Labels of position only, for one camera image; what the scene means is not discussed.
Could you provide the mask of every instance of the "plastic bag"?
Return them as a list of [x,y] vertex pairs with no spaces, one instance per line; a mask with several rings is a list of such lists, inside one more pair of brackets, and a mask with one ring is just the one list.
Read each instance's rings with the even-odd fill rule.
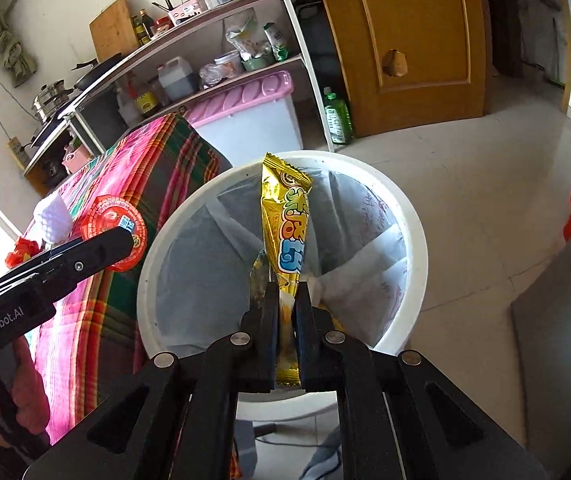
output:
[[[319,277],[323,301],[345,330],[374,346],[405,291],[398,222],[351,177],[300,169],[312,178],[302,273]],[[250,271],[262,248],[260,175],[213,197],[186,222],[165,255],[157,285],[156,320],[169,351],[179,357],[203,351],[239,329],[248,310]]]
[[244,61],[272,52],[254,9],[243,10],[226,18],[226,40],[241,53]]
[[210,88],[218,85],[225,78],[230,76],[230,69],[226,65],[208,63],[199,69],[202,88]]

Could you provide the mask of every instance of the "power strip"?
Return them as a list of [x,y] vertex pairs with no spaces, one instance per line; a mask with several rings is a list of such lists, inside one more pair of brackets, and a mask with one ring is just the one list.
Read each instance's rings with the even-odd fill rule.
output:
[[12,155],[14,156],[14,160],[17,161],[17,164],[22,170],[25,170],[27,165],[30,163],[30,156],[26,153],[23,145],[19,142],[17,137],[12,137],[8,141],[8,147]]

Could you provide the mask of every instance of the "cutting board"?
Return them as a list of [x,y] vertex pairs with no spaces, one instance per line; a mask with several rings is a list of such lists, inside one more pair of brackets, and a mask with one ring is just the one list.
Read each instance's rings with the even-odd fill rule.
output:
[[125,57],[139,48],[127,0],[117,0],[92,20],[90,34],[99,62],[119,52]]

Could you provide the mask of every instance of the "red plastic lid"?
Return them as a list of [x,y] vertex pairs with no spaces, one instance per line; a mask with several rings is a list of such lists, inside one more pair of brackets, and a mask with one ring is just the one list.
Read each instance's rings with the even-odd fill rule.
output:
[[108,269],[124,272],[141,260],[148,243],[148,230],[144,218],[130,202],[112,195],[96,197],[82,222],[82,238],[88,240],[113,227],[123,227],[131,232],[134,247],[130,256],[109,266]]

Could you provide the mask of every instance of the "food bag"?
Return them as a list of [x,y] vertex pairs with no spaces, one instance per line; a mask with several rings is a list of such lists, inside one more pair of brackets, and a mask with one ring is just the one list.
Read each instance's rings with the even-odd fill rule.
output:
[[309,176],[268,153],[261,175],[261,221],[266,255],[279,287],[277,382],[300,386],[292,311],[310,218]]

